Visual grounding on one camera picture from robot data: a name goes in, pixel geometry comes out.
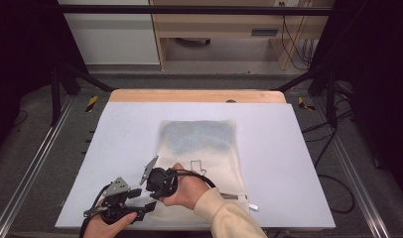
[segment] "hand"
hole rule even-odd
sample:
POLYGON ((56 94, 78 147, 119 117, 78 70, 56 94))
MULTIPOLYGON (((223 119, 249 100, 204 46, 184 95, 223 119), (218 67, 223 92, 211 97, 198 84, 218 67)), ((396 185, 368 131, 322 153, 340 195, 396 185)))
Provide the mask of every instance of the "hand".
MULTIPOLYGON (((184 167, 180 163, 173 166, 174 170, 183 170, 184 167)), ((192 176, 178 177, 178 189, 169 197, 161 197, 160 200, 165 205, 181 205, 190 210, 193 210, 199 198, 209 190, 208 185, 200 178, 192 176)))
POLYGON ((136 218, 136 216, 137 213, 133 212, 122 217, 117 222, 108 225, 102 220, 100 215, 97 214, 90 219, 83 237, 114 238, 118 234, 118 232, 122 231, 124 228, 130 225, 130 223, 136 218))

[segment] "person's left hand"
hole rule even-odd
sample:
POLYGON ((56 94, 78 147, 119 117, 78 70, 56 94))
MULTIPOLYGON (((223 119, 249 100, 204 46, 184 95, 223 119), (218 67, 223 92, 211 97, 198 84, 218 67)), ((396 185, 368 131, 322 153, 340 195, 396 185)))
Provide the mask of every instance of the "person's left hand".
POLYGON ((118 232, 126 228, 130 223, 136 218, 137 213, 130 213, 117 222, 108 225, 106 224, 99 214, 93 216, 89 224, 87 224, 86 230, 84 231, 83 238, 114 238, 118 232))

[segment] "fabric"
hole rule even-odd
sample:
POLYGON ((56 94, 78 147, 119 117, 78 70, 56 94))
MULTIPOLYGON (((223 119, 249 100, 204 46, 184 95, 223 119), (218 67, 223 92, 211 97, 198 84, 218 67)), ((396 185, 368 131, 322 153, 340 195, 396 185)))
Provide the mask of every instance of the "fabric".
MULTIPOLYGON (((236 195, 233 202, 248 211, 246 189, 239 169, 235 124, 232 121, 163 121, 155 167, 167 169, 180 163, 187 170, 209 178, 220 191, 236 195)), ((165 206, 158 201, 152 219, 204 222, 190 210, 165 206)))
POLYGON ((194 213, 210 224, 213 237, 267 237, 246 211, 223 199, 217 187, 201 196, 194 213))

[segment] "beige sleeve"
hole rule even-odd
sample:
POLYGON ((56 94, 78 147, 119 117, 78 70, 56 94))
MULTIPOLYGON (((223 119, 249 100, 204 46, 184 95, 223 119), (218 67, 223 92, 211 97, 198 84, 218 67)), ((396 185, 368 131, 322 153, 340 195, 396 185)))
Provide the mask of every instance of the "beige sleeve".
POLYGON ((255 220, 239 205, 226 201, 217 187, 205 192, 195 206, 195 214, 210 224, 215 238, 266 237, 255 220))

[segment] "white tabletop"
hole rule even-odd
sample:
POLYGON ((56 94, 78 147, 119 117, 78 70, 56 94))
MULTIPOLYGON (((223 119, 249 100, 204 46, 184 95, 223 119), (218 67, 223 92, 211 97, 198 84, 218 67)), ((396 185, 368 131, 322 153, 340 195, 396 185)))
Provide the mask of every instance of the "white tabletop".
MULTIPOLYGON (((133 188, 154 158, 163 120, 234 120, 250 210, 261 227, 320 230, 335 222, 301 134, 286 103, 108 102, 56 224, 78 228, 102 187, 122 176, 133 188)), ((132 199, 149 202, 144 192, 132 199)), ((205 223, 161 222, 145 216, 130 229, 204 230, 205 223)))

